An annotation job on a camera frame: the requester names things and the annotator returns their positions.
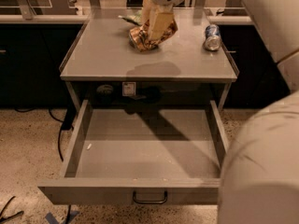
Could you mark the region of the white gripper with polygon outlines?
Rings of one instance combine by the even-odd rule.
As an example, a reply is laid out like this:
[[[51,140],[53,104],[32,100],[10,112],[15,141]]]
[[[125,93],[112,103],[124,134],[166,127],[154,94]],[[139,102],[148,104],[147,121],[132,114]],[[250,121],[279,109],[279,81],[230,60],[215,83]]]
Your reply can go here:
[[[163,36],[174,19],[173,6],[177,6],[184,1],[185,0],[143,0],[141,23],[144,24],[147,22],[149,24],[149,40],[155,41]]]

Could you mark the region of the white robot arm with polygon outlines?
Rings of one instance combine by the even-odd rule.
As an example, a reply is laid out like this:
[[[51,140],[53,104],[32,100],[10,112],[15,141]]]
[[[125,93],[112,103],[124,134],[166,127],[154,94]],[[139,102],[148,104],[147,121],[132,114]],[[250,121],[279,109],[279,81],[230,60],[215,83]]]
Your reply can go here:
[[[299,0],[239,0],[291,94],[252,116],[221,168],[218,224],[299,224]]]

